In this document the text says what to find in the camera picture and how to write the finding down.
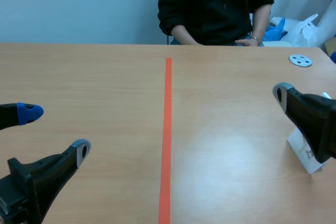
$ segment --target table surface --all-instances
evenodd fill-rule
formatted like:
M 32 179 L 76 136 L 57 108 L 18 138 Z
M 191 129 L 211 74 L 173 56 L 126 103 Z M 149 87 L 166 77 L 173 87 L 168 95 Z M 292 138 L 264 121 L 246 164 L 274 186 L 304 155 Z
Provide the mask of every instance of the table surface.
M 336 65 L 318 48 L 0 44 L 0 103 L 45 110 L 0 132 L 0 177 L 9 158 L 31 163 L 87 138 L 90 155 L 44 223 L 157 223 L 168 57 L 171 223 L 332 223 L 336 163 L 305 172 L 272 96 L 284 81 L 336 97 Z

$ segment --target hand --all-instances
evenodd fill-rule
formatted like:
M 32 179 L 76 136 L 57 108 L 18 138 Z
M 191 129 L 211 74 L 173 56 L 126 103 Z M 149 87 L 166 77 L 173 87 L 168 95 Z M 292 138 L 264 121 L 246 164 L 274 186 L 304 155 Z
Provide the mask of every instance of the hand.
M 43 109 L 39 105 L 25 103 L 0 104 L 0 130 L 25 125 L 39 119 Z
M 240 39 L 235 41 L 237 44 L 243 44 L 245 47 L 259 47 L 259 42 L 256 39 Z

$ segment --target orange tape line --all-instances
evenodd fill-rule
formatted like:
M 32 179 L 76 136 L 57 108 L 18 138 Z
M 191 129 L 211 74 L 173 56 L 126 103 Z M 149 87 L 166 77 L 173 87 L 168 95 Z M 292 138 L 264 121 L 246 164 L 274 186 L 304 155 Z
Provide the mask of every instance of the orange tape line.
M 163 138 L 161 182 L 159 200 L 159 224 L 170 224 L 170 190 L 172 164 L 172 59 L 166 58 L 164 83 Z

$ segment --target round metal plate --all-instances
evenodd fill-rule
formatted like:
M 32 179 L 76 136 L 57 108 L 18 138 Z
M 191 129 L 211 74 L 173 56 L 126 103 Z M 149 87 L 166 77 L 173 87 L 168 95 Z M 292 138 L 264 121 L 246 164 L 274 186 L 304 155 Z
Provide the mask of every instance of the round metal plate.
M 299 67 L 310 67 L 313 64 L 313 61 L 304 55 L 291 55 L 289 61 Z

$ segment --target jeans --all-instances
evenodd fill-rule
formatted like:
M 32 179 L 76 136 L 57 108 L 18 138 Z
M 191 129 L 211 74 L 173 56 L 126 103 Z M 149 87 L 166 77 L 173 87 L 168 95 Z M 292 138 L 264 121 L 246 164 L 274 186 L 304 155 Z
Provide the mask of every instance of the jeans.
M 240 39 L 251 39 L 251 35 L 244 35 L 242 36 L 241 38 L 237 39 L 237 40 L 240 40 Z M 177 41 L 177 39 L 173 39 L 173 41 L 170 43 L 170 45 L 180 45 L 180 43 Z M 236 47 L 243 47 L 244 45 L 243 44 L 236 44 L 234 41 L 232 42 L 228 42 L 228 43 L 225 43 L 225 44 L 222 44 L 221 46 L 236 46 Z

